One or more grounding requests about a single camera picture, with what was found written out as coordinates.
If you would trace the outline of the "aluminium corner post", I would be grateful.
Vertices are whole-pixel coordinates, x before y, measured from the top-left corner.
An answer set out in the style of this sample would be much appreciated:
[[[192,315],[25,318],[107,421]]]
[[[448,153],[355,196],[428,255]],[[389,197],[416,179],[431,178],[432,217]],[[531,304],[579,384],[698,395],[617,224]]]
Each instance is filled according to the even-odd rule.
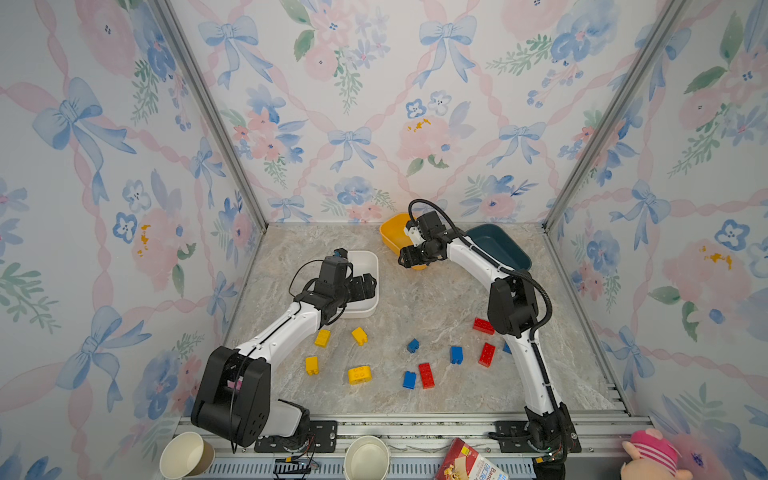
[[[167,38],[171,52],[177,56],[180,69],[187,78],[191,93],[201,109],[203,119],[207,122],[213,139],[221,149],[224,162],[232,172],[236,186],[241,190],[248,212],[256,220],[259,231],[264,234],[267,231],[267,222],[259,208],[254,190],[248,181],[246,170],[235,153],[233,143],[225,131],[223,120],[216,108],[214,99],[206,85],[203,72],[183,32],[172,3],[166,0],[150,0],[148,4],[157,19],[161,31]]]
[[[664,46],[671,38],[676,26],[680,22],[681,15],[690,5],[689,1],[673,0],[662,4],[662,10],[655,23],[651,25],[644,45],[635,55],[633,62],[626,72],[624,80],[619,84],[615,95],[608,104],[601,122],[598,124],[595,136],[589,141],[583,150],[583,155],[576,162],[575,168],[565,182],[562,192],[556,197],[554,206],[542,222],[545,233],[551,233],[558,222],[565,217],[568,202],[575,194],[580,182],[587,175],[604,144],[607,142],[613,128],[619,123],[620,118],[629,108],[638,85],[651,72],[652,64],[660,55]]]

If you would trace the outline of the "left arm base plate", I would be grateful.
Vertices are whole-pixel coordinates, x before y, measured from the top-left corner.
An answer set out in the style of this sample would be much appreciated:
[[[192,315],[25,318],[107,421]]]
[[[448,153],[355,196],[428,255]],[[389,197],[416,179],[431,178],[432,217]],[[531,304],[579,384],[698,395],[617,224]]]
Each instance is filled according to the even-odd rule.
[[[333,453],[337,445],[338,422],[333,420],[310,420],[300,425],[291,437],[263,436],[256,440],[256,453],[295,455],[310,453]]]

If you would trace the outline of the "white plastic container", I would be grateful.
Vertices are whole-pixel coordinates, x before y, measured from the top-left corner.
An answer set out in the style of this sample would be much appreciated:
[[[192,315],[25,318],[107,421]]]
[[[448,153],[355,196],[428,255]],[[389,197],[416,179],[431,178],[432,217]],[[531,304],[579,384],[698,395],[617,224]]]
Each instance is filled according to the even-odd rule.
[[[352,277],[347,282],[350,299],[341,318],[371,317],[380,299],[378,257],[371,251],[350,250],[347,259],[352,264]]]

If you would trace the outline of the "yellow lego brick lower left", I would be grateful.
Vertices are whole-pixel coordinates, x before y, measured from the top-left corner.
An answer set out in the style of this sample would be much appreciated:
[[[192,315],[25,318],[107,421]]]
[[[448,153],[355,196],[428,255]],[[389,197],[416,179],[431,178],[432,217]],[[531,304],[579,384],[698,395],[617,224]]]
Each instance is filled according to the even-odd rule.
[[[319,374],[320,368],[319,359],[317,356],[311,356],[305,359],[305,371],[309,376],[315,376]]]

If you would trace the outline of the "dark teal plastic container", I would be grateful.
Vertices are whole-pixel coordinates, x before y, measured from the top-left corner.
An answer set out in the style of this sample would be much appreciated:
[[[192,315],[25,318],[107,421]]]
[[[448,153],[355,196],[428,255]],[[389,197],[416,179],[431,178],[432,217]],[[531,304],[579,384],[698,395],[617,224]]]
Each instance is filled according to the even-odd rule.
[[[482,224],[467,231],[468,236],[495,260],[516,270],[530,270],[530,256],[498,225]]]

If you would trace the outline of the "small yellow lego brick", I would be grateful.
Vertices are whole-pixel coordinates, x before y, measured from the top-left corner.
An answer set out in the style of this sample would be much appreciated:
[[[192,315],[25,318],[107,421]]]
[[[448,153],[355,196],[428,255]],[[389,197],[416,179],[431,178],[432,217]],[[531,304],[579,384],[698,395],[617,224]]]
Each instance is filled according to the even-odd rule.
[[[352,331],[352,336],[358,346],[363,346],[368,343],[368,335],[361,327],[354,329]]]

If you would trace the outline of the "snack box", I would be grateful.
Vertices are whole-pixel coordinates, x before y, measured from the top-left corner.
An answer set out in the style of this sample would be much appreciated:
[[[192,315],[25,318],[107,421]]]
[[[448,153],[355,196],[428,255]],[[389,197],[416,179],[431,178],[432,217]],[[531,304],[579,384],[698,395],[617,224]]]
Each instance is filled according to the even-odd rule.
[[[460,438],[455,438],[434,475],[436,480],[508,480],[503,470]]]

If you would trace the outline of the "tan paper cup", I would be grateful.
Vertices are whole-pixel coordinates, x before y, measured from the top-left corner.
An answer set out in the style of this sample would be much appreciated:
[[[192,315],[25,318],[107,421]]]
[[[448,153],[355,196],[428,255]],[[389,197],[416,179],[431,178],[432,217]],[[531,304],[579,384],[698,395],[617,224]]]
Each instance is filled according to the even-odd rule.
[[[165,447],[159,462],[165,479],[183,479],[206,472],[215,460],[215,450],[195,432],[175,437]]]

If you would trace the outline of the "right aluminium corner post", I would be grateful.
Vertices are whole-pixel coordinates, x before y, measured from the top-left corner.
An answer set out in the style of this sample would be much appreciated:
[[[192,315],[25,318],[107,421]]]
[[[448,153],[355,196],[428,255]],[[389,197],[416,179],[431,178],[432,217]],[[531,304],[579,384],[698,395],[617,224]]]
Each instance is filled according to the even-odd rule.
[[[629,108],[638,85],[651,72],[652,64],[660,55],[664,46],[671,38],[676,26],[680,22],[681,15],[690,5],[689,1],[673,0],[662,4],[662,10],[655,23],[651,25],[644,45],[635,55],[633,62],[626,72],[624,80],[619,84],[615,95],[608,104],[601,122],[598,124],[595,136],[589,141],[583,150],[583,155],[576,162],[575,168],[565,182],[562,192],[556,197],[554,206],[542,222],[545,233],[551,233],[558,222],[565,217],[568,202],[575,194],[580,182],[587,175],[604,144],[607,142],[613,128],[619,123],[620,118]]]

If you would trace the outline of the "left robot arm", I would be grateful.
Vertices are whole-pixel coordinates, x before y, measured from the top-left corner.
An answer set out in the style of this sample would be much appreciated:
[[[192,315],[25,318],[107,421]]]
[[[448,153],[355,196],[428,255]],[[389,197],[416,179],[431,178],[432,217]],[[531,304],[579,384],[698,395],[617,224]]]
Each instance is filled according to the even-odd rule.
[[[282,316],[239,346],[220,346],[211,353],[190,414],[194,426],[234,449],[260,439],[287,451],[309,445],[309,410],[274,400],[272,373],[306,338],[348,310],[350,318],[370,316],[379,300],[379,261],[373,252],[339,248],[316,262],[318,275],[292,295]]]

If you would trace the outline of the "pink plush toy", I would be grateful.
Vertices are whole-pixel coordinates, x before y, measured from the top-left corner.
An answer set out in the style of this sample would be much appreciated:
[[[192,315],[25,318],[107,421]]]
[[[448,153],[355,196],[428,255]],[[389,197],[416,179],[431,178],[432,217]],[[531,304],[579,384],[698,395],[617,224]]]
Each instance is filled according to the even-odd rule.
[[[678,467],[679,452],[657,429],[634,432],[622,447],[630,460],[621,467],[621,480],[693,479],[691,471]]]

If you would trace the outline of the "left aluminium corner post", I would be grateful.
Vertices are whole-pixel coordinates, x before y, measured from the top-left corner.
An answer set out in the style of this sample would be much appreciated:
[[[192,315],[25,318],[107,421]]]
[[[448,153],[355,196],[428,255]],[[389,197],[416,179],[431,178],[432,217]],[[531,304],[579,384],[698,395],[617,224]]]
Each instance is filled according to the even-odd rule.
[[[254,190],[248,181],[246,170],[235,153],[233,143],[225,131],[223,120],[216,108],[214,99],[206,85],[203,72],[183,32],[172,3],[166,0],[150,0],[148,4],[157,19],[161,31],[167,38],[171,52],[177,56],[180,69],[187,78],[191,93],[201,109],[203,119],[207,122],[213,139],[221,149],[224,162],[232,172],[236,186],[241,190],[248,212],[256,220],[259,231],[264,234],[267,231],[267,222],[259,208]]]

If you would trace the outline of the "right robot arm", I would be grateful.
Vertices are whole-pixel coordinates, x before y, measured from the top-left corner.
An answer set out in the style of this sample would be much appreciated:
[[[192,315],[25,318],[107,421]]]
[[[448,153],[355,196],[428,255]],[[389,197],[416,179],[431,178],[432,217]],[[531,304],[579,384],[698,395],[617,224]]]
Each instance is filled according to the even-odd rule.
[[[513,355],[525,395],[523,440],[542,455],[544,464],[563,464],[576,450],[577,434],[567,406],[552,383],[539,342],[553,305],[533,279],[532,261],[499,226],[460,229],[437,204],[414,199],[407,207],[404,232],[410,246],[398,264],[411,268],[438,261],[461,266],[488,291],[487,320]]]

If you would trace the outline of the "yellow lego brick near arm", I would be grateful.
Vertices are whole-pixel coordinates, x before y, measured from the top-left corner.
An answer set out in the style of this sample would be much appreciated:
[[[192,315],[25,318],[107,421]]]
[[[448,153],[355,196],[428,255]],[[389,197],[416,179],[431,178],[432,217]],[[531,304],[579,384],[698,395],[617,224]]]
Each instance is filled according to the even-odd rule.
[[[329,344],[330,337],[331,332],[329,330],[321,329],[317,333],[314,344],[318,347],[326,348]]]

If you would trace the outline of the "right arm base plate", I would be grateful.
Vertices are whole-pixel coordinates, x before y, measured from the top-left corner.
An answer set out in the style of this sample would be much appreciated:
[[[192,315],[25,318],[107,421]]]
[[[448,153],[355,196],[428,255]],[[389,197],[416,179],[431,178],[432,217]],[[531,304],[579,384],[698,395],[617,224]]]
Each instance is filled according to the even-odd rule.
[[[488,437],[496,440],[502,453],[561,454],[565,446],[569,454],[581,453],[579,436],[572,423],[545,426],[531,421],[496,421]]]

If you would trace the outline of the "large yellow lego brick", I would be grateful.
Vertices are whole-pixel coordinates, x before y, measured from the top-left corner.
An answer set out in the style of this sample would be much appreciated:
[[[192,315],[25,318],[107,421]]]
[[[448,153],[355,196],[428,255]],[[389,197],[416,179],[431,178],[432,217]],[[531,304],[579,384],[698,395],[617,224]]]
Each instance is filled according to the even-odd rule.
[[[360,366],[348,370],[348,382],[350,385],[367,383],[372,380],[372,377],[370,366]]]

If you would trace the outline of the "aluminium front rail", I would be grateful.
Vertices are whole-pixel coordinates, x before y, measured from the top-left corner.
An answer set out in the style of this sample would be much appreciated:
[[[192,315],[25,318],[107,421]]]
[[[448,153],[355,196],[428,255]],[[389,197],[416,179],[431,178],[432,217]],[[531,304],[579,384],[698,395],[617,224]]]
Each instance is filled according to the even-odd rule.
[[[522,412],[314,415],[312,419],[338,422],[336,455],[344,453],[359,437],[375,436],[400,456],[440,456],[447,452],[455,438],[491,456],[535,456],[502,453],[499,443],[488,437],[488,433],[495,430],[496,421],[526,421]],[[633,432],[652,425],[647,416],[631,416],[621,410],[573,411],[571,419],[582,446],[582,452],[576,454],[582,457],[622,456],[621,442],[629,439]]]

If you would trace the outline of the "blue lego brick bottom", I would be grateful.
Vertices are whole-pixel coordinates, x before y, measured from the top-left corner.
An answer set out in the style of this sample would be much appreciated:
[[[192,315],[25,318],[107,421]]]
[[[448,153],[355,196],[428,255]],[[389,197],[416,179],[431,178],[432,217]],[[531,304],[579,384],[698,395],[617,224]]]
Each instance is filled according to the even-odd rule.
[[[408,390],[414,390],[416,386],[416,373],[412,371],[406,371],[403,375],[402,386]]]

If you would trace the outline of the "red lego brick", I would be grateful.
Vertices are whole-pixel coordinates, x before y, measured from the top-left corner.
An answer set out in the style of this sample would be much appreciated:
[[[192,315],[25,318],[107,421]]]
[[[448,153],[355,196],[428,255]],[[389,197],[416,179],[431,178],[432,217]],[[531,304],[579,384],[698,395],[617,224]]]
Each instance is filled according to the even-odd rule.
[[[478,359],[478,363],[485,368],[490,368],[493,363],[495,353],[496,347],[494,345],[490,343],[484,343]]]
[[[419,375],[424,389],[431,389],[435,387],[435,380],[432,372],[431,365],[429,363],[422,363],[418,365]]]
[[[492,324],[488,320],[481,318],[474,319],[472,328],[487,335],[494,335],[496,333]]]

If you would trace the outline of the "yellow plastic container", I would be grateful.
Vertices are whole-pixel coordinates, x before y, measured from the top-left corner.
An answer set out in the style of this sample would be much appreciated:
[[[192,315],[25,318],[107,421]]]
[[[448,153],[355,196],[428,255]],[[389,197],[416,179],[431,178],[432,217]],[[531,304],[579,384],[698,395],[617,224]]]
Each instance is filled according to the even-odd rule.
[[[395,259],[399,258],[400,251],[407,246],[412,246],[413,242],[405,232],[406,223],[410,220],[407,213],[399,213],[386,220],[380,227],[379,232],[382,242],[393,252]]]

